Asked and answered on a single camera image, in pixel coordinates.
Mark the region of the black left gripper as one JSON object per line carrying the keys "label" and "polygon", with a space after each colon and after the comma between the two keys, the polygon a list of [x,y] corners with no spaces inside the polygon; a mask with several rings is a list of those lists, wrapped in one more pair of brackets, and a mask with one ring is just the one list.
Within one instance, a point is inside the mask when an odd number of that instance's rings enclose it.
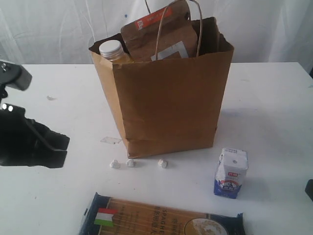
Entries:
{"label": "black left gripper", "polygon": [[24,115],[24,108],[1,105],[0,165],[62,168],[70,138]]}

